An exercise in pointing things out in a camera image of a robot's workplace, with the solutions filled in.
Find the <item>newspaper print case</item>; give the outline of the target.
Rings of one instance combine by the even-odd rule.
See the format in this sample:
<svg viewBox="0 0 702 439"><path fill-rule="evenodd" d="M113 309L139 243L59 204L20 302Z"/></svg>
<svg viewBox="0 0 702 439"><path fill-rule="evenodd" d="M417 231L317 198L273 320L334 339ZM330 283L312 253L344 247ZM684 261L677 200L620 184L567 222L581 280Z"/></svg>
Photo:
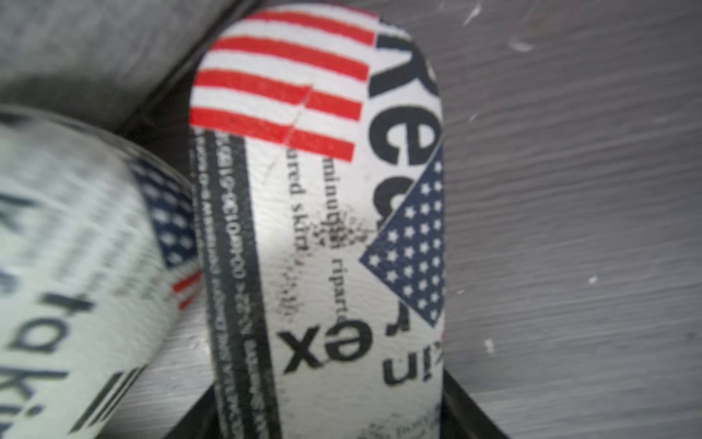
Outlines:
<svg viewBox="0 0 702 439"><path fill-rule="evenodd" d="M201 277L186 177L100 128L2 107L3 437L96 437Z"/></svg>

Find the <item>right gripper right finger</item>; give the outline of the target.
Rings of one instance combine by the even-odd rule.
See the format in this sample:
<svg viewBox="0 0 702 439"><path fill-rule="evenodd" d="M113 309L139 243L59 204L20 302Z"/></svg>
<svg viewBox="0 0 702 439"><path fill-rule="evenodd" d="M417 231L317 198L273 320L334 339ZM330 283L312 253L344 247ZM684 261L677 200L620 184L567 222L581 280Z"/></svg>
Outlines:
<svg viewBox="0 0 702 439"><path fill-rule="evenodd" d="M508 439L447 369L442 381L441 439Z"/></svg>

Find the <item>grey glasses case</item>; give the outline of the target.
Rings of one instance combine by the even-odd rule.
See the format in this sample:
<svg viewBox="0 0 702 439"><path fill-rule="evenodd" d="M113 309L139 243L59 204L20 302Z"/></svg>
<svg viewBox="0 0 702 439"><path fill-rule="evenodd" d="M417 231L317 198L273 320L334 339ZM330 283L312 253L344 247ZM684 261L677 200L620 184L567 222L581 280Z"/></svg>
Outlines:
<svg viewBox="0 0 702 439"><path fill-rule="evenodd" d="M234 1L4 1L1 102L120 126Z"/></svg>

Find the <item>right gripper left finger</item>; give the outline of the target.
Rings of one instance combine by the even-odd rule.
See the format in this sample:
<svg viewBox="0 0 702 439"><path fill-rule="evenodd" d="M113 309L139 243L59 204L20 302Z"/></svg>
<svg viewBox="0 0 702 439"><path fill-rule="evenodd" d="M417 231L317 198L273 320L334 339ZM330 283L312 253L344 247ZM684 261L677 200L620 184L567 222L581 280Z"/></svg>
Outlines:
<svg viewBox="0 0 702 439"><path fill-rule="evenodd" d="M165 439L219 439L219 411L210 386Z"/></svg>

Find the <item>newspaper flag case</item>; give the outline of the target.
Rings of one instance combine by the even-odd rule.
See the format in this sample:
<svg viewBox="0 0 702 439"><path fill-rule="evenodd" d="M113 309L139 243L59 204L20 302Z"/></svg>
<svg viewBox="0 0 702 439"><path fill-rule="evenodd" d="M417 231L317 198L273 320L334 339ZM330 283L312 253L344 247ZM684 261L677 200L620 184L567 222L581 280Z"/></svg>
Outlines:
<svg viewBox="0 0 702 439"><path fill-rule="evenodd" d="M444 118L410 35L265 8L201 60L189 127L222 436L439 437Z"/></svg>

